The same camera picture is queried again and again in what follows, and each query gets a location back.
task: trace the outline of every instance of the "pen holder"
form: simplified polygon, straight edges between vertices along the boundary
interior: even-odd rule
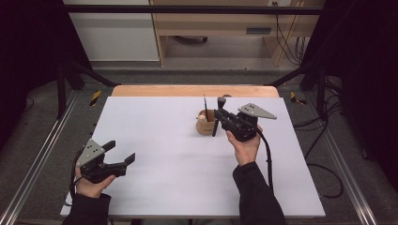
[[[214,110],[207,110],[208,118],[207,121],[203,121],[201,115],[206,116],[206,110],[202,110],[196,117],[196,130],[202,135],[211,135],[214,128]]]

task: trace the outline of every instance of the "gray floor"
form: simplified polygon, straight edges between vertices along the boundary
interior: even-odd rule
[[[265,47],[261,38],[210,37],[205,44],[172,39],[170,45],[173,48],[170,47],[168,50],[164,67],[153,64],[137,66],[136,63],[129,63],[126,67],[126,63],[120,65],[99,63],[98,73],[121,83],[264,84],[282,77],[296,67],[288,62],[283,62],[281,67],[273,67],[269,56],[264,52]],[[314,91],[305,93],[299,91],[297,86],[299,79],[300,77],[279,88],[293,124],[316,117],[311,104],[301,105],[290,101],[291,91],[294,91],[299,99],[306,99],[309,102],[315,98]],[[21,211],[17,212],[19,214],[16,224],[59,224],[62,220],[59,212],[64,193],[68,189],[72,159],[90,138],[106,97],[112,92],[112,88],[105,87],[86,76],[84,80],[86,86],[83,91],[71,92],[68,88],[69,94],[78,93],[75,106],[62,132],[56,138],[54,148],[46,158]],[[102,92],[99,101],[96,106],[89,106],[97,90]],[[0,152],[0,212],[5,212],[12,201],[55,123],[57,114],[55,82],[33,90],[29,97],[27,106],[32,104],[31,99],[34,100],[34,104],[22,115],[7,145]],[[308,151],[319,132],[320,129],[297,131],[303,154]],[[377,223],[398,224],[398,194],[390,186],[377,163],[362,158],[361,147],[352,127],[340,112],[335,112],[329,117],[329,132],[358,182]],[[330,146],[323,136],[308,161],[338,171],[329,149]],[[338,192],[339,186],[333,176],[317,168],[311,168],[310,171],[318,191],[329,195]],[[372,224],[360,220],[352,203],[353,197],[348,193],[349,191],[345,189],[343,196],[338,199],[321,198],[326,217],[289,219],[289,224]]]

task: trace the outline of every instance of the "table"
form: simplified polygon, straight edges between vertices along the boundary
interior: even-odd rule
[[[239,97],[239,93],[255,97]],[[239,194],[232,178],[237,162],[232,145],[221,128],[216,137],[202,136],[195,130],[195,115],[204,106],[203,94],[209,109],[217,107],[219,95],[227,94],[233,97],[227,99],[224,108],[231,113],[250,101],[278,116],[276,120],[259,119],[272,152],[275,196],[287,218],[323,217],[325,212],[283,99],[274,87],[249,85],[115,88],[93,139],[99,144],[116,140],[105,162],[120,162],[133,152],[136,161],[128,167],[126,176],[117,178],[105,190],[113,197],[110,216],[238,217]],[[266,159],[262,143],[257,164],[267,180]],[[69,208],[64,206],[61,215],[68,213]]]

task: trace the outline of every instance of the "yellow and black tape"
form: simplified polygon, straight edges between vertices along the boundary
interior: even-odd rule
[[[307,101],[306,100],[298,100],[296,98],[296,94],[294,92],[290,92],[290,101],[301,104],[301,105],[307,105]]]
[[[90,106],[95,106],[99,97],[100,97],[100,91],[96,91],[93,95],[93,98],[91,98]]]

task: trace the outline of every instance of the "forearm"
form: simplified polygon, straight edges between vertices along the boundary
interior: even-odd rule
[[[282,208],[255,162],[234,170],[242,225],[286,224]]]
[[[101,194],[99,199],[76,194],[73,199],[69,215],[63,225],[106,225],[108,224],[108,210],[111,197]]]

